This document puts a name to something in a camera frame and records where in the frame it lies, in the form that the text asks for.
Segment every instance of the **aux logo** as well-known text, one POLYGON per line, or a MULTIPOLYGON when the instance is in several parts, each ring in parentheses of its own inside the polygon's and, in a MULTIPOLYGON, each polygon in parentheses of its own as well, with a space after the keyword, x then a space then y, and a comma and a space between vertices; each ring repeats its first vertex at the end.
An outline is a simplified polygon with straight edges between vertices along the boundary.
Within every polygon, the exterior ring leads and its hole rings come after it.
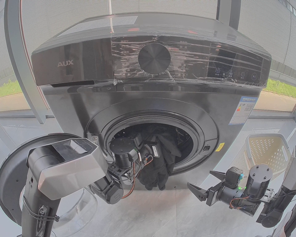
POLYGON ((74 65, 73 60, 67 60, 66 62, 65 61, 59 62, 57 67, 68 66, 68 65, 74 65))

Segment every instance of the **grass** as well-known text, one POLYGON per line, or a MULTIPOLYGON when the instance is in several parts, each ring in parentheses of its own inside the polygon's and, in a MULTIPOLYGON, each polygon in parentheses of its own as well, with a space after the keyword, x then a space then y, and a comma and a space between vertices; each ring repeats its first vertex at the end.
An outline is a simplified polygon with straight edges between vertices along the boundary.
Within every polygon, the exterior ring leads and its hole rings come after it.
POLYGON ((280 81, 268 79, 267 87, 264 90, 296 98, 296 87, 280 81))
POLYGON ((8 83, 4 83, 3 86, 0 87, 0 97, 5 95, 12 95, 15 93, 22 92, 18 81, 8 81, 8 83))

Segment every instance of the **black cloth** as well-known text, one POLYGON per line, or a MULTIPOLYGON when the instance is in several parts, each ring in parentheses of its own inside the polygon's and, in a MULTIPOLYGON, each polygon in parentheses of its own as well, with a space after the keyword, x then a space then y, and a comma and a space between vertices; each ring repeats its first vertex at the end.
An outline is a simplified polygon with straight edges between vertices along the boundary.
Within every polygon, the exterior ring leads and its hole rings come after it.
POLYGON ((168 177, 173 172, 175 158, 181 157, 181 152, 174 140, 174 131, 165 125, 151 125, 147 128, 146 134, 150 135, 149 141, 160 144, 160 157, 154 157, 153 161, 140 171, 138 179, 147 190, 157 186, 160 190, 164 190, 168 177))

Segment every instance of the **metal pole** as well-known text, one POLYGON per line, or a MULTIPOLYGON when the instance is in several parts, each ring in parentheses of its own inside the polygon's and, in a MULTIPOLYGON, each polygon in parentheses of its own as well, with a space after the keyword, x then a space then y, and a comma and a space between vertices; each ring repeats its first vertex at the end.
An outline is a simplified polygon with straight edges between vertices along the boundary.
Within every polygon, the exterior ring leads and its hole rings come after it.
POLYGON ((22 92, 40 124, 46 120, 47 108, 42 100, 29 67, 20 24, 20 0, 6 0, 4 7, 4 31, 7 50, 22 92))

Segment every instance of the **yellow warning sticker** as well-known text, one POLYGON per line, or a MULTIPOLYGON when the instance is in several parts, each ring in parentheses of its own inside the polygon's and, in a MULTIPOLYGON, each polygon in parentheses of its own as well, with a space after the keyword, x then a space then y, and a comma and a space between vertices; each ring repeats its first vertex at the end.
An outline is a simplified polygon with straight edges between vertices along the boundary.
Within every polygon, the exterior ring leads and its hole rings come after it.
POLYGON ((224 146, 225 143, 220 143, 220 145, 218 146, 217 150, 215 151, 220 151, 222 149, 222 147, 224 146))

